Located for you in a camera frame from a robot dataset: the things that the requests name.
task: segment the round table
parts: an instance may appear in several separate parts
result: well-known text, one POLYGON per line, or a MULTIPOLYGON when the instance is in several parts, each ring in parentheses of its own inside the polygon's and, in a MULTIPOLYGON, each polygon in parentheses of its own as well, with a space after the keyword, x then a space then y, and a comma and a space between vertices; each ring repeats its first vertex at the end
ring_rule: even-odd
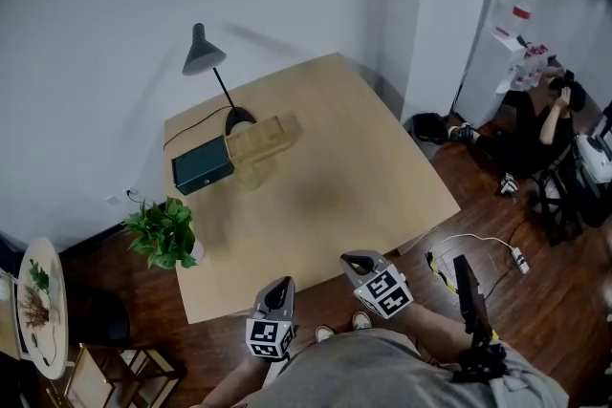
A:
MULTIPOLYGON (((19 269, 19 284, 17 286, 17 315, 19 326, 28 353, 38 371, 48 379, 58 379, 64 374, 68 359, 68 314, 66 310, 66 287, 64 274, 61 270, 59 256, 53 244, 46 238, 36 238, 30 242, 19 269), (26 286, 33 287, 30 276, 32 262, 37 262, 49 274, 49 299, 56 311, 50 322, 39 329, 26 327, 26 317, 21 306, 26 298, 26 286), (38 347, 34 344, 35 334, 38 347)), ((39 293, 43 303, 49 302, 44 292, 39 293)))

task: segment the shoe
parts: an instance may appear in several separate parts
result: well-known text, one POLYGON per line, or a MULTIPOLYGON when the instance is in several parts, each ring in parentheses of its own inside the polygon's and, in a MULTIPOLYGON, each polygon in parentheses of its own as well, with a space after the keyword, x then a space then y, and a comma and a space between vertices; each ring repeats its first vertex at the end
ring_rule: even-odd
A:
POLYGON ((363 311, 357 311, 353 314, 353 330, 365 330, 366 328, 372 328, 370 317, 363 311))
POLYGON ((448 141, 462 141, 468 143, 473 140, 474 128, 468 122, 461 126, 450 126, 448 129, 448 141))
POLYGON ((516 180, 514 179, 514 177, 509 174, 508 172, 506 172, 506 175, 504 176, 504 178, 501 180, 501 193, 509 195, 509 196, 513 196, 516 191, 518 190, 518 183, 516 182, 516 180))
POLYGON ((321 325, 315 330, 315 337, 317 338, 317 343, 322 342, 323 340, 327 340, 328 338, 331 338, 334 335, 334 331, 331 328, 326 327, 325 325, 321 325))

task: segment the lamp base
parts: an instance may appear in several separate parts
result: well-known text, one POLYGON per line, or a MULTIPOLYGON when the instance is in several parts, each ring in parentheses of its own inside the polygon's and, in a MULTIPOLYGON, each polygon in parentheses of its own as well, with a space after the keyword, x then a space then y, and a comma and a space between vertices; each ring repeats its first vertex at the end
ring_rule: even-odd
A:
POLYGON ((249 122, 255 124, 257 119, 243 107, 234 107, 229 110, 226 119, 226 136, 231 133, 231 129, 239 122, 249 122))

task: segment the black desk lamp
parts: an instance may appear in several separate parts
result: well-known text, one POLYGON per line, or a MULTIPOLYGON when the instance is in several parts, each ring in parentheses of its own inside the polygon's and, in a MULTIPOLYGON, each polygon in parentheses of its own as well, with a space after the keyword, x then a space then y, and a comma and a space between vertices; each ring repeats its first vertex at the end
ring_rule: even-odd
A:
POLYGON ((228 118, 226 119, 225 133, 229 135, 231 128, 239 122, 250 122, 255 124, 257 120, 243 107, 236 107, 233 105, 230 94, 228 94, 226 86, 223 85, 223 80, 221 80, 221 76, 219 76, 216 67, 226 59, 226 56, 225 53, 207 41, 204 36, 204 24, 199 22, 193 25, 193 40, 191 41, 191 48, 189 49, 189 53, 185 60, 185 66, 183 67, 183 75, 197 75, 212 69, 231 106, 228 118))

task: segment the gray shirt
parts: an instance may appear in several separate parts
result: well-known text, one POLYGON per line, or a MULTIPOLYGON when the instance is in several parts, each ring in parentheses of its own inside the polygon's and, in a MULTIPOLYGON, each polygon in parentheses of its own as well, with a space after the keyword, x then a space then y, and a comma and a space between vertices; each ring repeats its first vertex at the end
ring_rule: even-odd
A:
POLYGON ((508 376, 457 384, 451 382, 456 366, 426 364, 405 335, 380 329, 337 334, 305 349, 275 381, 238 406, 567 406, 555 381, 505 347, 508 376))

